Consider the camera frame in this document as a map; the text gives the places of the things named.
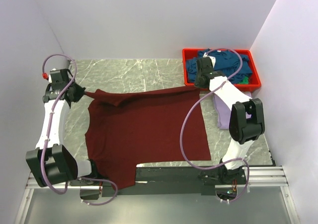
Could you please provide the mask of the green garment in bin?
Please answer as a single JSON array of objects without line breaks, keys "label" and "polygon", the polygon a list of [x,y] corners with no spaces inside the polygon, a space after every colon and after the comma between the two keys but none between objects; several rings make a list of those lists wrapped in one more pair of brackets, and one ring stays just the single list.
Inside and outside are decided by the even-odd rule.
[{"label": "green garment in bin", "polygon": [[239,84],[249,84],[249,77],[244,76],[243,79],[242,79],[242,81],[239,82]]}]

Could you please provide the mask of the blue t-shirt in bin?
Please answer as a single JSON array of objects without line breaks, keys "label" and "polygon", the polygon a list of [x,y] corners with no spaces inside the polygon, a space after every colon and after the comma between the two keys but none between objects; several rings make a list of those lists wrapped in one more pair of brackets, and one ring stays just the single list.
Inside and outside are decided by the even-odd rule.
[{"label": "blue t-shirt in bin", "polygon": [[[210,49],[205,50],[199,50],[197,52],[197,56],[188,59],[185,62],[185,68],[188,75],[188,80],[191,83],[194,83],[197,68],[196,68],[196,61],[198,58],[202,58],[205,53],[210,51]],[[229,50],[214,50],[208,53],[208,56],[215,58],[214,68],[215,70],[222,71],[226,76],[232,75],[240,66],[240,60],[238,56]],[[253,72],[252,69],[249,66],[249,62],[251,61],[249,55],[246,54],[240,54],[240,57],[242,59],[242,68],[240,71],[234,75],[230,82],[232,84],[238,84],[242,81],[244,76],[251,77]]]}]

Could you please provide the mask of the folded lavender t-shirt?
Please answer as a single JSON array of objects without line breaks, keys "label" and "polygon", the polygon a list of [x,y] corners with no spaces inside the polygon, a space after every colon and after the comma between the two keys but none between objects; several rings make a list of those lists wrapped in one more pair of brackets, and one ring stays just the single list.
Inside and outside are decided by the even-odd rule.
[{"label": "folded lavender t-shirt", "polygon": [[222,130],[228,130],[232,105],[236,102],[246,102],[251,98],[250,92],[240,92],[237,89],[234,92],[217,90],[214,93],[214,106],[218,112],[218,127]]}]

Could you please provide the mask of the red plastic bin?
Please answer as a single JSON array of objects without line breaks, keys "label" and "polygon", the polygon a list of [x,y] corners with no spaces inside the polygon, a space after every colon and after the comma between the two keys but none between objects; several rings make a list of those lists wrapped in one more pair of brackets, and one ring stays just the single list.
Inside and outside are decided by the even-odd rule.
[{"label": "red plastic bin", "polygon": [[[196,48],[185,48],[182,50],[182,58],[183,58],[183,70],[184,70],[184,84],[186,86],[193,86],[194,83],[189,82],[188,75],[185,68],[185,62],[188,59],[192,59],[197,56],[197,52],[199,50],[205,50],[205,49],[196,49]],[[251,52],[249,50],[242,50],[242,49],[236,49],[235,50],[238,54],[246,54],[249,55],[251,61],[249,62],[249,66],[252,69],[252,76],[249,78],[249,84],[234,84],[235,87],[237,87],[241,91],[245,92],[253,92],[261,87],[260,78],[258,76]]]}]

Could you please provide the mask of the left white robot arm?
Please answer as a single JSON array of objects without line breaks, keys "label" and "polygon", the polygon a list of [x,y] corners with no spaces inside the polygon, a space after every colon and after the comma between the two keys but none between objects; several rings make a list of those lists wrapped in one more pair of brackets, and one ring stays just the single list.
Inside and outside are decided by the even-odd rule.
[{"label": "left white robot arm", "polygon": [[87,185],[94,185],[99,180],[99,172],[93,160],[77,161],[63,145],[66,118],[71,104],[78,102],[84,95],[85,88],[75,81],[59,96],[71,81],[69,69],[51,70],[45,74],[49,84],[43,96],[45,118],[39,141],[34,150],[26,153],[26,162],[40,187],[47,184],[42,175],[41,156],[45,142],[48,142],[44,153],[44,171],[49,182],[54,184],[73,181],[79,177]]}]

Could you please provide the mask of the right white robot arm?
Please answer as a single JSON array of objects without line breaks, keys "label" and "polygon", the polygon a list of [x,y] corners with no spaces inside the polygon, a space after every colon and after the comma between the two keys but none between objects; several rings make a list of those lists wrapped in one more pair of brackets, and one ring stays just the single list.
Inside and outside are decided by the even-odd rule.
[{"label": "right white robot arm", "polygon": [[245,158],[250,146],[265,131],[263,104],[260,99],[252,99],[242,93],[228,81],[223,72],[215,70],[212,58],[199,58],[196,67],[194,85],[214,91],[231,112],[229,133],[232,139],[220,161],[225,164],[218,168],[220,182],[229,184],[240,177],[243,166],[241,159]]}]

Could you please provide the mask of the dark red t-shirt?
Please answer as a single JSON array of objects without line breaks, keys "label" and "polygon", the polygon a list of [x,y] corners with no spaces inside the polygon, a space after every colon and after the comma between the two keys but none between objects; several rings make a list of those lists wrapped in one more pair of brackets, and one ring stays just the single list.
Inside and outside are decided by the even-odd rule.
[{"label": "dark red t-shirt", "polygon": [[85,134],[88,158],[119,189],[135,184],[142,163],[210,160],[193,86],[140,92],[88,92],[92,99]]}]

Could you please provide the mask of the black base beam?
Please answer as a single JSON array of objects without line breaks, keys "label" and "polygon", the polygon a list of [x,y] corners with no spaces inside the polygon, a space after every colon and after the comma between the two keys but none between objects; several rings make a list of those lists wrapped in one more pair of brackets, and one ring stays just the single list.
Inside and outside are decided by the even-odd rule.
[{"label": "black base beam", "polygon": [[218,195],[218,185],[237,187],[248,183],[244,168],[226,171],[225,166],[210,170],[194,167],[140,167],[135,184],[118,190],[118,195],[201,194]]}]

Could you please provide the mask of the aluminium frame rail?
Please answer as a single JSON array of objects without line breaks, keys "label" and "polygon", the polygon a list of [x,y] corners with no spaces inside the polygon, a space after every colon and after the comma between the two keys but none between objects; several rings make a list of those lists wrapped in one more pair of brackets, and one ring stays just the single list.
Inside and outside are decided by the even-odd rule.
[{"label": "aluminium frame rail", "polygon": [[[138,167],[135,185],[131,189],[143,186],[184,186],[186,184],[212,185],[216,188],[226,188],[231,181],[217,180],[216,170],[198,170],[192,167]],[[288,181],[282,167],[252,166],[247,170],[242,168],[235,178],[238,187],[278,187],[288,186]]]}]

